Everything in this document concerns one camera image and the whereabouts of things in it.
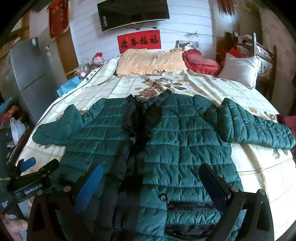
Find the person's left hand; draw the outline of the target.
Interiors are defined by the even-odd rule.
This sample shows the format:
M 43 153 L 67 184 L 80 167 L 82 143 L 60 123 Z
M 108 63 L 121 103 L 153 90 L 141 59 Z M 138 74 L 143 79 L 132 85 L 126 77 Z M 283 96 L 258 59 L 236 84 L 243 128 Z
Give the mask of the person's left hand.
M 16 241 L 25 240 L 20 232 L 26 231 L 28 228 L 28 222 L 22 219 L 9 219 L 8 215 L 1 214 L 1 220 L 4 223 L 4 226 L 12 236 L 12 238 Z

